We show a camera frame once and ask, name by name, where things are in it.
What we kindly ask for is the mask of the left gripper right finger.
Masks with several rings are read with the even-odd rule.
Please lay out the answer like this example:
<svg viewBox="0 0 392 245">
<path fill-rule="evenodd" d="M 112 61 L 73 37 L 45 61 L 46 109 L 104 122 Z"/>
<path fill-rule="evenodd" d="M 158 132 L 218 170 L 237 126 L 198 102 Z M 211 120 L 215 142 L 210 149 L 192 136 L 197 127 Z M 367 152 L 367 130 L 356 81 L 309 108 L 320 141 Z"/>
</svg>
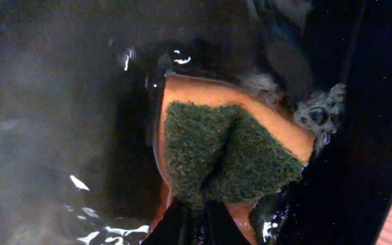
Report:
<svg viewBox="0 0 392 245">
<path fill-rule="evenodd" d="M 224 203 L 206 202 L 205 214 L 209 245 L 250 245 L 250 242 L 235 224 Z"/>
</svg>

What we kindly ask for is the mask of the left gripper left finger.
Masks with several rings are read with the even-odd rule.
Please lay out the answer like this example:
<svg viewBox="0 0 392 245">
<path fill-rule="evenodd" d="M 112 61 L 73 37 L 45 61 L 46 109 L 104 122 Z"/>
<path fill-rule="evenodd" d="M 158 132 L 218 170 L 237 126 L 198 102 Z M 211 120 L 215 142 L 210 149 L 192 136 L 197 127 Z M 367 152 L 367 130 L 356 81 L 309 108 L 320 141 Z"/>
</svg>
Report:
<svg viewBox="0 0 392 245">
<path fill-rule="evenodd" d="M 173 200 L 142 245 L 186 245 L 188 234 L 189 209 L 181 201 Z"/>
</svg>

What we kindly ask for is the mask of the orange green scrub sponge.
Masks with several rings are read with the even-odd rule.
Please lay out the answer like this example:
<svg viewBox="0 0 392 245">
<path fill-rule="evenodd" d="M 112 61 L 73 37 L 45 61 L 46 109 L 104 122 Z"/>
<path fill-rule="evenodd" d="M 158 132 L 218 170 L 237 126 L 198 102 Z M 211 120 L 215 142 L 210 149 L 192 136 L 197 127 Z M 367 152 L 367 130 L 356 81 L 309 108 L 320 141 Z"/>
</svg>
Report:
<svg viewBox="0 0 392 245">
<path fill-rule="evenodd" d="M 276 244 L 314 137 L 230 84 L 172 75 L 153 84 L 154 159 L 163 209 L 189 209 L 186 244 L 208 244 L 205 204 L 222 202 L 250 244 Z"/>
</svg>

